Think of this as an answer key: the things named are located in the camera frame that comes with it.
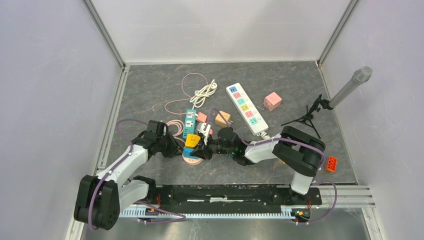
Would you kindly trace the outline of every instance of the white wall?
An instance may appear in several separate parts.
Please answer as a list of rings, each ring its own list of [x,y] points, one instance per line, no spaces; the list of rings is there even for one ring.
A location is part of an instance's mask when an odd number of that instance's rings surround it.
[[[332,96],[356,69],[374,70],[336,110],[393,240],[424,234],[423,10],[421,0],[362,0],[323,65]]]
[[[128,63],[317,60],[349,0],[93,0]]]
[[[64,239],[120,68],[80,0],[2,1],[0,239]]]

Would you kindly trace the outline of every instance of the silver microphone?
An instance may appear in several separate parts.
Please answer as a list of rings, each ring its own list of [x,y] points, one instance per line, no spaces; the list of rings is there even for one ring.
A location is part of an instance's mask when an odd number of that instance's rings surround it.
[[[369,66],[363,66],[356,70],[350,81],[338,91],[338,93],[328,103],[330,108],[335,108],[341,101],[343,101],[349,94],[351,94],[359,85],[368,82],[373,75],[373,70]]]

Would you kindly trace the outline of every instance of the round pink extension socket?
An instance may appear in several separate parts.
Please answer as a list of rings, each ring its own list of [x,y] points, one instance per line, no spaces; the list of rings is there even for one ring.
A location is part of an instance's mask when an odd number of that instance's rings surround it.
[[[196,166],[202,163],[203,159],[202,158],[198,158],[198,159],[194,159],[194,158],[190,158],[190,157],[185,157],[182,156],[182,159],[184,159],[184,162],[188,165],[191,166]]]

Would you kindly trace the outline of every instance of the microphone grille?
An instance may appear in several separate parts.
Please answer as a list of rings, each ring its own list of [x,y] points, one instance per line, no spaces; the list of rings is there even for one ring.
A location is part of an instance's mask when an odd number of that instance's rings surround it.
[[[373,75],[373,69],[369,66],[363,66],[360,69],[355,71],[355,78],[363,83],[370,80],[372,75]]]

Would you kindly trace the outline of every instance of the black tripod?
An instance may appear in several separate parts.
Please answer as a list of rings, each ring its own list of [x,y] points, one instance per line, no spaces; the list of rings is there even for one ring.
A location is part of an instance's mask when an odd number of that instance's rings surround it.
[[[318,98],[313,102],[310,109],[308,109],[308,105],[306,105],[306,114],[305,115],[303,115],[302,117],[295,119],[293,121],[289,121],[289,122],[286,122],[284,124],[281,124],[281,126],[291,124],[291,123],[294,123],[294,122],[301,123],[301,124],[304,124],[308,127],[313,128],[313,130],[315,131],[318,138],[321,139],[320,134],[318,133],[317,129],[315,128],[314,124],[312,123],[312,119],[314,119],[314,115],[312,113],[314,113],[315,111],[318,113],[321,110],[320,105],[322,106],[323,109],[328,109],[328,110],[333,109],[332,107],[329,106],[330,101],[328,101],[327,99],[321,99],[322,96],[323,96],[322,94],[320,94],[318,96]]]

